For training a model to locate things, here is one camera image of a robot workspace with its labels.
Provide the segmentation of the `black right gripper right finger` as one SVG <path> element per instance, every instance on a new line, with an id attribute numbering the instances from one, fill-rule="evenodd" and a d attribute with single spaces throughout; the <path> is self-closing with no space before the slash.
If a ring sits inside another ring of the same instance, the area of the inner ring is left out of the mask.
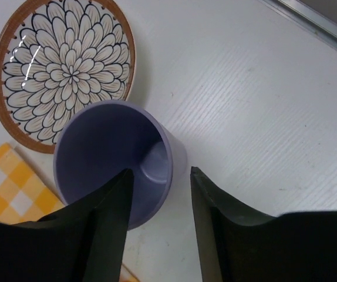
<path id="1" fill-rule="evenodd" d="M 337 281 L 337 211 L 270 216 L 197 167 L 190 185 L 204 281 Z"/>

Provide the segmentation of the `patterned ceramic plate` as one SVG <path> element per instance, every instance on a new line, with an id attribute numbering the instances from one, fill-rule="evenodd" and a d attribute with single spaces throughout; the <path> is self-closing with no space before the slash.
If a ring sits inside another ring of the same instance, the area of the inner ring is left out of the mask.
<path id="1" fill-rule="evenodd" d="M 115 1 L 25 1 L 0 34 L 0 121 L 20 145 L 52 153 L 83 108 L 127 99 L 135 65 Z"/>

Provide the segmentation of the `lavender paper cup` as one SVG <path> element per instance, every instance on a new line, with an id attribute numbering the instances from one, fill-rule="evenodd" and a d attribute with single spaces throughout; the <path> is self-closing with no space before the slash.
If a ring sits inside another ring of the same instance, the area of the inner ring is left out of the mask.
<path id="1" fill-rule="evenodd" d="M 149 221 L 187 169 L 184 145 L 146 110 L 125 101 L 93 103 L 66 124 L 55 146 L 53 172 L 72 204 L 132 169 L 129 229 Z"/>

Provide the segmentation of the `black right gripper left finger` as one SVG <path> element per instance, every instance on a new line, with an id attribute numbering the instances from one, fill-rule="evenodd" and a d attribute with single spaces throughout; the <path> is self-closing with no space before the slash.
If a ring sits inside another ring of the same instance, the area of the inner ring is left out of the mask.
<path id="1" fill-rule="evenodd" d="M 0 223 L 0 281 L 118 281 L 133 183 L 125 169 L 38 221 Z"/>

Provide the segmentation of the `yellow white checkered cloth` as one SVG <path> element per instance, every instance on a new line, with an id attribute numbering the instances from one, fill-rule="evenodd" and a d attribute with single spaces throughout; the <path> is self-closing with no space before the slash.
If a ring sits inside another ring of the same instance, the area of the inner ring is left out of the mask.
<path id="1" fill-rule="evenodd" d="M 37 221 L 65 205 L 8 144 L 0 146 L 0 222 Z"/>

